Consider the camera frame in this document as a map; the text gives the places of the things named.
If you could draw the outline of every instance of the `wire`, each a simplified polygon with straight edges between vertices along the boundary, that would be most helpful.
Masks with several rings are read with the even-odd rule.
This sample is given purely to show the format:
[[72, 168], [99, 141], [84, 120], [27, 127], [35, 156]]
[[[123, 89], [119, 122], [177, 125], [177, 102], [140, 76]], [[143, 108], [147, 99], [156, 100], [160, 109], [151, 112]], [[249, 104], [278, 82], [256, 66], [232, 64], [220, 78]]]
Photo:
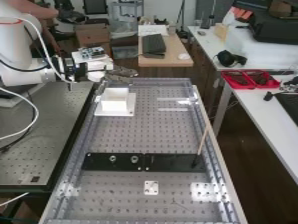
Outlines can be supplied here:
[[61, 76], [61, 74], [57, 72], [57, 69], [56, 69], [55, 66], [53, 66], [53, 63], [52, 63], [52, 60], [51, 60], [51, 57], [49, 57], [49, 52], [48, 52], [48, 49], [47, 49], [47, 46], [45, 46], [45, 43], [44, 43], [44, 40], [43, 40], [42, 34], [40, 34], [40, 31], [39, 31], [38, 27], [35, 26], [35, 24], [34, 24], [30, 20], [27, 20], [27, 19], [24, 19], [24, 18], [14, 17], [14, 16], [11, 16], [11, 17], [10, 17], [10, 16], [4, 16], [4, 17], [0, 17], [0, 18], [19, 19], [19, 20], [23, 20], [23, 21], [26, 21], [26, 22], [28, 22], [28, 23], [31, 24], [31, 26], [34, 27], [34, 29], [35, 29], [35, 31], [36, 31], [36, 33], [38, 33], [38, 36], [39, 36], [39, 39], [40, 39], [42, 46], [43, 46], [43, 48], [44, 48], [44, 53], [45, 53], [45, 56], [47, 56], [47, 59], [48, 59], [48, 63], [49, 63], [49, 65], [51, 65], [51, 67], [52, 67], [52, 69], [53, 69], [56, 75], [59, 76], [59, 78], [60, 78], [64, 82], [67, 82], [67, 83], [73, 83], [73, 82], [65, 80], [65, 78]]
[[36, 123], [40, 113], [39, 113], [39, 109], [38, 109], [38, 107], [35, 106], [35, 104], [34, 104], [34, 103], [32, 103], [24, 96], [22, 96], [22, 95], [18, 94], [18, 93], [11, 92], [10, 90], [7, 90], [7, 89], [4, 89], [4, 88], [2, 88], [2, 87], [0, 87], [0, 90], [2, 90], [3, 92], [6, 92], [6, 93], [10, 93], [10, 94], [12, 94], [12, 95], [20, 97], [23, 100], [26, 100], [26, 101], [30, 103], [30, 105], [34, 107], [35, 112], [36, 112], [36, 116], [35, 116], [35, 119], [34, 119], [34, 121], [31, 122], [31, 124], [30, 124], [22, 131], [19, 131], [19, 132], [16, 132], [16, 133], [14, 133], [14, 134], [11, 134], [11, 135], [7, 135], [7, 136], [4, 136], [4, 137], [0, 137], [0, 141], [2, 141], [2, 140], [7, 139], [7, 138], [11, 138], [11, 137], [14, 137], [14, 136], [22, 134], [23, 132], [26, 132], [26, 131], [34, 126], [34, 124]]
[[27, 34], [28, 34], [28, 36], [30, 36], [30, 38], [31, 38], [31, 40], [32, 40], [32, 43], [34, 43], [35, 49], [36, 49], [36, 51], [38, 51], [38, 53], [39, 53], [40, 57], [42, 57], [42, 58], [44, 59], [44, 61], [48, 63], [48, 60], [45, 59], [45, 57], [44, 57], [43, 53], [40, 52], [40, 49], [39, 49], [39, 47], [38, 47], [38, 45], [36, 45], [35, 38], [32, 37], [32, 35], [31, 35], [31, 32], [30, 32], [28, 28], [27, 28], [26, 26], [24, 26], [24, 28], [26, 28], [26, 32], [27, 32]]
[[8, 200], [7, 202], [2, 203], [2, 204], [0, 204], [0, 207], [8, 205], [10, 203], [12, 203], [12, 202], [16, 201], [18, 199], [23, 198], [23, 197], [24, 197], [26, 195], [28, 195], [28, 194], [30, 194], [30, 192], [27, 192], [27, 193], [22, 194], [20, 196], [12, 198], [12, 199]]
[[238, 103], [240, 103], [238, 101], [232, 102], [230, 105], [226, 107], [226, 111], [230, 110]]
[[16, 70], [16, 71], [19, 71], [19, 72], [38, 72], [38, 71], [42, 71], [43, 69], [48, 68], [48, 65], [45, 65], [45, 66], [43, 66], [42, 68], [36, 68], [36, 69], [32, 69], [32, 70], [24, 70], [24, 69], [12, 67], [12, 66], [8, 65], [3, 60], [0, 60], [0, 63], [2, 63], [3, 65], [6, 65], [10, 69]]
[[[28, 91], [27, 91], [27, 94], [28, 94], [28, 97], [30, 97], [31, 102], [34, 103], [34, 99], [32, 99], [31, 94], [30, 94]], [[35, 108], [32, 107], [32, 121], [35, 120], [35, 115], [36, 115]], [[3, 146], [0, 148], [0, 153], [7, 152], [12, 148], [12, 146], [16, 145], [24, 139], [24, 137], [27, 136], [27, 134], [31, 131], [31, 128], [26, 131], [26, 133], [22, 135], [22, 137], [19, 139], [16, 139], [12, 143], [10, 143], [8, 145], [6, 145], [6, 146]]]

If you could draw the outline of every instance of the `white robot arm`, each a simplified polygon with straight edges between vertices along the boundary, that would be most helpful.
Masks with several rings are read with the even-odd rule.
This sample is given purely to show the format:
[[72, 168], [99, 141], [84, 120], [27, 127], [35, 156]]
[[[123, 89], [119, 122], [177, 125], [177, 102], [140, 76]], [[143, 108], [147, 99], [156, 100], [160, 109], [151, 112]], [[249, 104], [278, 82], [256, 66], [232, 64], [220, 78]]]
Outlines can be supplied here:
[[[47, 58], [32, 59], [30, 45], [40, 38]], [[43, 38], [42, 25], [30, 14], [20, 13], [6, 0], [0, 0], [0, 77], [6, 86], [64, 81], [75, 83], [88, 78], [100, 82], [117, 66], [104, 54], [103, 48], [79, 49], [72, 58], [49, 57]], [[136, 76], [132, 70], [124, 76]]]

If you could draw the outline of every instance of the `white block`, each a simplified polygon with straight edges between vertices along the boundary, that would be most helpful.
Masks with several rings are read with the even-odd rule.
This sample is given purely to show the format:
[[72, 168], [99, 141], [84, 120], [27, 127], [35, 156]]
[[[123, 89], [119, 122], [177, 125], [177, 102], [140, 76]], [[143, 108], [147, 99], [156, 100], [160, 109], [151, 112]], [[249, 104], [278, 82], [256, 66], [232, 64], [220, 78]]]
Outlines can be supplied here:
[[101, 97], [103, 111], [128, 111], [128, 88], [107, 88]]

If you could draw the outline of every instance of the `bolt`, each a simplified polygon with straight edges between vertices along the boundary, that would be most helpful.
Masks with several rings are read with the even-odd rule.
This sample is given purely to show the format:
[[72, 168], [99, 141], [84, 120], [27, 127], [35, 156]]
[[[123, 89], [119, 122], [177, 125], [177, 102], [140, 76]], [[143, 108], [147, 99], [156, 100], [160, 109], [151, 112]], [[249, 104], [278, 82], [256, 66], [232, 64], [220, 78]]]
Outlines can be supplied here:
[[112, 163], [115, 163], [115, 162], [116, 162], [116, 159], [117, 159], [117, 157], [116, 157], [116, 156], [111, 156], [111, 157], [109, 157], [109, 161], [111, 161]]
[[131, 161], [133, 164], [136, 164], [139, 162], [139, 157], [137, 156], [132, 156]]

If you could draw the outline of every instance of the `black device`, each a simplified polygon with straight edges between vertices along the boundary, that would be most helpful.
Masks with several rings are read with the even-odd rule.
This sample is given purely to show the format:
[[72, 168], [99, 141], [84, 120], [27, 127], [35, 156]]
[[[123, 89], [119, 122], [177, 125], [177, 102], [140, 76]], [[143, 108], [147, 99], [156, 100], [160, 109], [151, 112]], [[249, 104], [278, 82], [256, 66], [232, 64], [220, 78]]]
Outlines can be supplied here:
[[84, 0], [84, 10], [87, 15], [108, 14], [107, 0]]
[[148, 58], [164, 58], [167, 52], [165, 41], [161, 34], [143, 37], [143, 55]]
[[294, 93], [278, 93], [276, 97], [290, 115], [293, 121], [298, 125], [298, 94]]
[[180, 8], [180, 14], [179, 14], [179, 19], [177, 19], [177, 24], [180, 22], [180, 18], [183, 18], [183, 22], [181, 22], [181, 28], [180, 30], [177, 30], [177, 35], [180, 38], [188, 39], [188, 32], [184, 30], [184, 13], [185, 13], [185, 0], [183, 0], [183, 5]]
[[241, 65], [245, 65], [246, 62], [248, 62], [248, 58], [245, 58], [245, 57], [242, 57], [240, 55], [232, 54], [226, 50], [221, 51], [217, 54], [217, 58], [218, 58], [218, 61], [221, 62], [221, 64], [225, 67], [233, 67], [237, 63], [240, 63]]
[[278, 19], [266, 11], [258, 11], [254, 12], [249, 23], [257, 41], [298, 44], [298, 20]]

